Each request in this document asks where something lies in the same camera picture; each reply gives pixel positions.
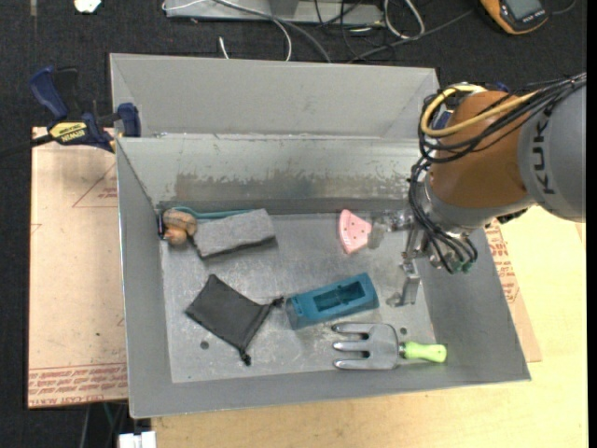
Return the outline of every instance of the orange device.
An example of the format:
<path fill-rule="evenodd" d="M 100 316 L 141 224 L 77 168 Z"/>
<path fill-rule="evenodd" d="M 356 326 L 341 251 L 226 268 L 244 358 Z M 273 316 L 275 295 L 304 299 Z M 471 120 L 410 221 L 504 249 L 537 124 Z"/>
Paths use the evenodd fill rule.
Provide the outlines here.
<path fill-rule="evenodd" d="M 539 0 L 479 0 L 502 30 L 511 35 L 527 34 L 548 20 Z"/>

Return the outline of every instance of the gray foam block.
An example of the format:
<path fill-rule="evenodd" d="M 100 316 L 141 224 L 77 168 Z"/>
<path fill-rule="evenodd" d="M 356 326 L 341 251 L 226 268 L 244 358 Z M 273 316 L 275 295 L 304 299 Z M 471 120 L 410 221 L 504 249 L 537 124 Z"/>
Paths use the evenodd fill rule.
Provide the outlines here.
<path fill-rule="evenodd" d="M 202 258 L 259 245 L 275 237 L 273 223 L 265 209 L 224 217 L 197 226 L 193 236 Z"/>

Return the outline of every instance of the black fabric pouch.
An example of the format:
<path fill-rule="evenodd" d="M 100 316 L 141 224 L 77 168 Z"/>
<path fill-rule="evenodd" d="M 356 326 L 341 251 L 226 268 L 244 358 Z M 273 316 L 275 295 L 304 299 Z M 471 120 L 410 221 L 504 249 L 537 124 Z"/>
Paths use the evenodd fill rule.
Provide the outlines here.
<path fill-rule="evenodd" d="M 220 339 L 236 347 L 245 365 L 251 365 L 246 349 L 270 313 L 283 298 L 260 305 L 246 298 L 211 274 L 207 283 L 186 310 L 188 316 Z"/>

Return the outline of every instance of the bin floor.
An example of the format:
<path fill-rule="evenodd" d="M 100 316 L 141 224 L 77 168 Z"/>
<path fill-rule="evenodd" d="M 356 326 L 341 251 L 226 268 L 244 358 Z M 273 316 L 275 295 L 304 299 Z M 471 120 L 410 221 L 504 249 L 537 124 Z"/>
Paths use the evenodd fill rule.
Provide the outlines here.
<path fill-rule="evenodd" d="M 332 362 L 340 353 L 332 343 L 341 336 L 331 325 L 339 321 L 387 323 L 395 327 L 401 341 L 436 341 L 423 286 L 413 304 L 386 303 L 404 284 L 400 262 L 406 231 L 387 232 L 376 249 L 363 248 L 349 256 L 340 246 L 334 214 L 273 216 L 272 220 L 274 241 L 206 260 L 200 259 L 191 243 L 176 247 L 160 243 L 174 383 L 336 370 Z M 290 328 L 284 307 L 273 308 L 249 344 L 252 365 L 247 367 L 238 350 L 185 314 L 211 273 L 258 303 L 368 273 L 380 307 L 299 330 Z"/>

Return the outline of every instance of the blue container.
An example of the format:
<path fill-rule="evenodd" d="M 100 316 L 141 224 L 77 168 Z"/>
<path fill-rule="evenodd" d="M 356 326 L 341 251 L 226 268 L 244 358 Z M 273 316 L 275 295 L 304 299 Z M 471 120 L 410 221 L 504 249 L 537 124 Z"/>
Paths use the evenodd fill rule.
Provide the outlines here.
<path fill-rule="evenodd" d="M 294 330 L 335 318 L 376 309 L 380 302 L 368 274 L 361 273 L 286 299 Z"/>

